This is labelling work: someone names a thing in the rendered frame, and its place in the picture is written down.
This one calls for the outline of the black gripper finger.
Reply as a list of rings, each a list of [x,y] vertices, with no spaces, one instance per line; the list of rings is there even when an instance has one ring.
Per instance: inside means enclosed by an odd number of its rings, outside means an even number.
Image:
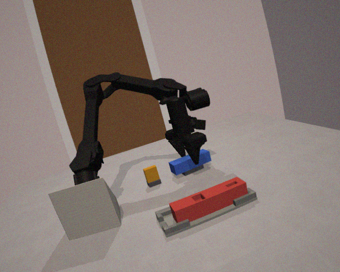
[[[204,144],[205,143],[202,143],[202,144],[199,144],[198,146],[194,146],[192,148],[184,147],[195,165],[199,164],[199,153],[200,153],[200,149],[201,149],[202,145],[204,145]]]
[[[169,140],[168,142],[175,148],[175,150],[179,153],[181,157],[186,156],[185,146],[183,144],[183,139],[176,139],[174,141]]]

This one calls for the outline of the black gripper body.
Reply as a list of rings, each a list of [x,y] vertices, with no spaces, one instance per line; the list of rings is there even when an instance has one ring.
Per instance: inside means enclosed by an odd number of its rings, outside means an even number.
[[[194,129],[190,129],[189,120],[191,116],[188,113],[178,117],[170,117],[169,124],[172,124],[171,130],[166,131],[165,137],[167,140],[183,139],[183,144],[187,148],[198,146],[207,142],[206,135],[200,132],[194,132]],[[191,134],[192,133],[192,134]]]

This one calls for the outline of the blue rectangular block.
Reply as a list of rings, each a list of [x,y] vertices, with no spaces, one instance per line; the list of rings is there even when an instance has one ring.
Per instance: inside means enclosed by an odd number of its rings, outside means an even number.
[[[183,156],[179,159],[169,162],[171,172],[175,175],[182,174],[191,169],[197,168],[203,164],[211,161],[210,153],[207,150],[201,149],[199,153],[199,164],[195,165],[189,155]]]

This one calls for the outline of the orange rectangular block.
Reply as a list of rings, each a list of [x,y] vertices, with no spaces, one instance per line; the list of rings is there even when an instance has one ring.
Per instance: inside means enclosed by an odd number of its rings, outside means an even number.
[[[148,183],[160,179],[155,165],[143,169],[143,172]]]

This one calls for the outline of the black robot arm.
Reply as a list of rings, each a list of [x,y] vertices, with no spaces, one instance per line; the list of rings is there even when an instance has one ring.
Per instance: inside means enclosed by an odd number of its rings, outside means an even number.
[[[111,84],[103,91],[101,82],[111,82]],[[160,100],[159,104],[167,105],[169,117],[187,114],[186,106],[190,111],[210,106],[210,98],[205,89],[200,87],[187,91],[187,86],[173,79],[149,80],[120,73],[100,74],[88,79],[83,84],[86,100],[83,140],[78,146],[75,158],[69,164],[70,169],[75,173],[73,175],[75,185],[100,178],[97,173],[101,164],[104,164],[104,150],[97,141],[99,106],[104,99],[119,89],[151,95]]]

